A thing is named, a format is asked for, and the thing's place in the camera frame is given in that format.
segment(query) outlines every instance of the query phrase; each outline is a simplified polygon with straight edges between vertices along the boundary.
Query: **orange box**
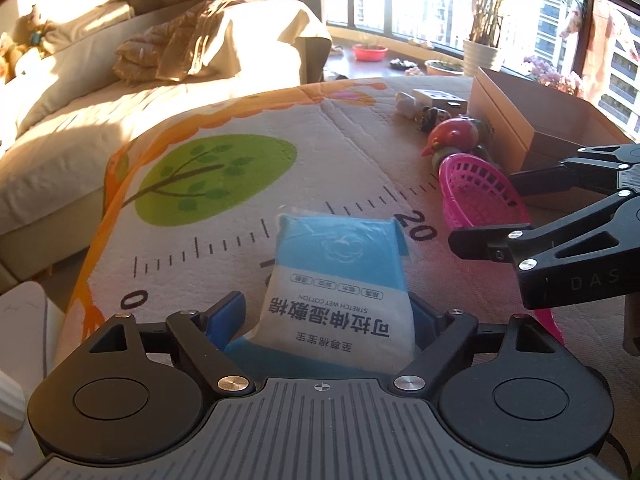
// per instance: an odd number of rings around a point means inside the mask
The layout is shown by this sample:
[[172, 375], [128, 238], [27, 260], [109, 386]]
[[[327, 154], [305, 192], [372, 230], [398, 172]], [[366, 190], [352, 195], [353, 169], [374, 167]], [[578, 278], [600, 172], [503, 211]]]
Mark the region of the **orange box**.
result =
[[[631, 140], [591, 103], [535, 81], [481, 69], [468, 115], [494, 131], [491, 154], [504, 171], [540, 170], [576, 156], [583, 146]], [[600, 200], [583, 189], [527, 197], [529, 205], [571, 213]]]

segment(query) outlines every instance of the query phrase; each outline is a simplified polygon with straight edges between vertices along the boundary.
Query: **pink plastic basket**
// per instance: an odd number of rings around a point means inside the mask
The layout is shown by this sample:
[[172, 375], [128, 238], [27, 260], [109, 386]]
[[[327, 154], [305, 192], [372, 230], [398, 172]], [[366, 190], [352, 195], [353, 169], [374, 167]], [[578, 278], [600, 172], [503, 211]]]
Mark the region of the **pink plastic basket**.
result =
[[[451, 229], [528, 224], [529, 214], [509, 179], [474, 155], [456, 153], [440, 165], [444, 218]], [[538, 322], [559, 342], [562, 332], [548, 308], [534, 311]]]

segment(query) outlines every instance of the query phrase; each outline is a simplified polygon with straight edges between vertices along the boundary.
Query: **cotton pad package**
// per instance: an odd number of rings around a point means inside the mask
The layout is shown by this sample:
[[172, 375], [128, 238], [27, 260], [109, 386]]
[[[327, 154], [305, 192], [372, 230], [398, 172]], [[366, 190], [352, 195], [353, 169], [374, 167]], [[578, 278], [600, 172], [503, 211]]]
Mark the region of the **cotton pad package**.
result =
[[260, 321], [226, 348], [257, 380], [395, 374], [414, 358], [414, 318], [395, 219], [278, 217]]

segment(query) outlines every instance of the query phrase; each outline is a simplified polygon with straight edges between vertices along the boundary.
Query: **play mat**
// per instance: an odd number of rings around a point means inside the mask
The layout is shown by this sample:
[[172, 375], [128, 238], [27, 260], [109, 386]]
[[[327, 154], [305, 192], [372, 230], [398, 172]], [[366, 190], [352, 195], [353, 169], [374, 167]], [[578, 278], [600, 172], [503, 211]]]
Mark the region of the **play mat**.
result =
[[[105, 319], [139, 322], [206, 310], [231, 290], [258, 321], [274, 264], [281, 206], [398, 218], [414, 243], [410, 290], [439, 310], [482, 322], [522, 311], [509, 265], [457, 259], [442, 197], [416, 124], [396, 92], [440, 89], [468, 98], [466, 78], [343, 80], [267, 92], [175, 116], [111, 158], [105, 214], [71, 299], [58, 360]], [[554, 311], [567, 346], [609, 380], [613, 433], [640, 459], [640, 366], [622, 349], [622, 300]], [[312, 334], [309, 327], [303, 332]]]

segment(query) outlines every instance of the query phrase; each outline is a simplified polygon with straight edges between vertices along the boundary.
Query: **small white box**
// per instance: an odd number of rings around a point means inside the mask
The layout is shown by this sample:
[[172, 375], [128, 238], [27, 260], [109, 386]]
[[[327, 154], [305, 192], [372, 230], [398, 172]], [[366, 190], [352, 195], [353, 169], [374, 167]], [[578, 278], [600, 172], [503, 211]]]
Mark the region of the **small white box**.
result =
[[413, 89], [412, 95], [422, 106], [446, 110], [452, 116], [466, 114], [466, 101], [440, 90]]

